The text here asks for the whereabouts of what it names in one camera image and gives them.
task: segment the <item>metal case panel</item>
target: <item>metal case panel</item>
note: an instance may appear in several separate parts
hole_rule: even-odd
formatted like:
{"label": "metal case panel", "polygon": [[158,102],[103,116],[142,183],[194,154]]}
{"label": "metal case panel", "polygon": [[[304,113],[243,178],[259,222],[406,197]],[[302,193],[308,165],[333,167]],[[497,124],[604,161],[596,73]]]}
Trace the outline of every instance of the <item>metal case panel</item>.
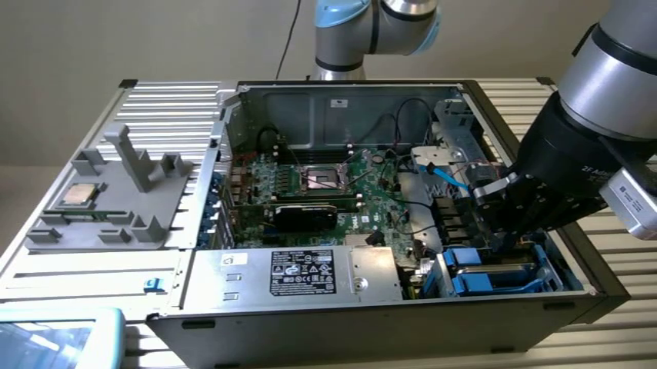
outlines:
{"label": "metal case panel", "polygon": [[[249,132],[249,141],[254,142],[259,129],[273,123],[286,132],[286,139],[296,148],[316,150],[342,148],[348,139],[357,145],[390,145],[400,104],[409,98],[422,98],[429,106],[434,106],[440,100],[454,98],[460,93],[454,83],[406,84],[394,88],[360,83],[336,88],[300,83],[270,85],[270,82],[254,82],[253,85],[238,88],[247,116],[243,131]],[[373,111],[388,114],[373,115]],[[422,142],[428,120],[425,109],[406,106],[400,111],[404,137],[400,145]]]}
{"label": "metal case panel", "polygon": [[186,365],[273,367],[524,352],[584,314],[596,298],[170,314],[147,325]]}

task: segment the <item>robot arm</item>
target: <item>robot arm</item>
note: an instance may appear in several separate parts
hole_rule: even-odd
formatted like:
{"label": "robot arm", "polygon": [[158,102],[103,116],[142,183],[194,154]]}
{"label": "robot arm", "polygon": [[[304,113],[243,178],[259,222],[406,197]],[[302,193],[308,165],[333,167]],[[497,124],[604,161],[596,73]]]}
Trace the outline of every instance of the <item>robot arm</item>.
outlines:
{"label": "robot arm", "polygon": [[[314,79],[365,79],[365,54],[409,55],[433,44],[437,0],[318,0]],[[615,0],[499,181],[473,189],[504,244],[607,204],[640,238],[657,238],[657,2]]]}
{"label": "robot arm", "polygon": [[365,79],[366,54],[409,55],[433,44],[438,0],[318,0],[313,79]]}
{"label": "robot arm", "polygon": [[474,189],[505,244],[612,206],[631,232],[657,236],[657,2],[615,0],[523,139],[503,180]]}

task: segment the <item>screen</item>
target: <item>screen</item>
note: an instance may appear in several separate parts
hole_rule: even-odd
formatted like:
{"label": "screen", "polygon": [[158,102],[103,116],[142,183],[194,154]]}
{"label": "screen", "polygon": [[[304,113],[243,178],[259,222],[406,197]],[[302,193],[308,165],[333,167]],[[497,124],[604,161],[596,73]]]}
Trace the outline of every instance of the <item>screen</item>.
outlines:
{"label": "screen", "polygon": [[0,323],[3,369],[74,369],[94,323]]}

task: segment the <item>green circuit board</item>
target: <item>green circuit board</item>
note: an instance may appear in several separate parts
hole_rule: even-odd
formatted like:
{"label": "green circuit board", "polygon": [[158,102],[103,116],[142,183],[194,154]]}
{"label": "green circuit board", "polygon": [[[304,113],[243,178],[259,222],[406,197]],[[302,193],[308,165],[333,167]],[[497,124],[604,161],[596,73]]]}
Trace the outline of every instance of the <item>green circuit board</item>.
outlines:
{"label": "green circuit board", "polygon": [[[408,250],[413,245],[413,237],[401,232],[410,232],[412,227],[404,221],[398,223],[398,229],[394,225],[398,217],[402,216],[406,206],[404,203],[393,200],[400,198],[400,193],[385,192],[380,185],[381,172],[385,169],[384,178],[393,183],[393,166],[376,164],[372,160],[373,155],[385,156],[384,151],[366,149],[354,158],[346,167],[346,180],[354,183],[344,189],[332,188],[309,190],[305,188],[300,174],[300,165],[280,165],[273,157],[264,155],[238,168],[239,173],[247,173],[247,179],[241,176],[241,185],[243,187],[258,187],[257,195],[251,190],[251,200],[247,201],[245,191],[241,191],[234,211],[238,213],[235,224],[235,247],[237,248],[272,248],[281,246],[336,246],[346,244],[364,244],[362,239],[374,231],[381,231],[385,235],[386,246],[390,246],[396,259],[402,264],[416,263],[416,259],[406,256]],[[333,165],[317,165],[318,169],[332,168]],[[268,214],[281,206],[273,202],[273,194],[296,196],[302,198],[305,194],[318,196],[321,194],[333,195],[330,201],[320,201],[318,204],[340,204],[341,194],[360,194],[360,199],[345,201],[352,211],[338,213],[336,229],[321,233],[278,233],[274,224],[269,220]],[[277,243],[272,244],[265,239],[276,234]]]}

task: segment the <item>blue cable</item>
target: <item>blue cable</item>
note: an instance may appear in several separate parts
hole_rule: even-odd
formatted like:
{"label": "blue cable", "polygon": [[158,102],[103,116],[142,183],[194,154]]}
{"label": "blue cable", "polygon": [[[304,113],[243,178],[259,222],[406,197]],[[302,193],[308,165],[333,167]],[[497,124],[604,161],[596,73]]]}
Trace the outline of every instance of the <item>blue cable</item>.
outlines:
{"label": "blue cable", "polygon": [[[428,167],[425,165],[421,165],[420,170],[428,172]],[[448,182],[450,182],[454,186],[462,187],[466,190],[469,189],[469,186],[465,183],[458,182],[446,172],[438,169],[438,167],[433,169],[433,173],[438,175],[442,179],[445,179]]]}

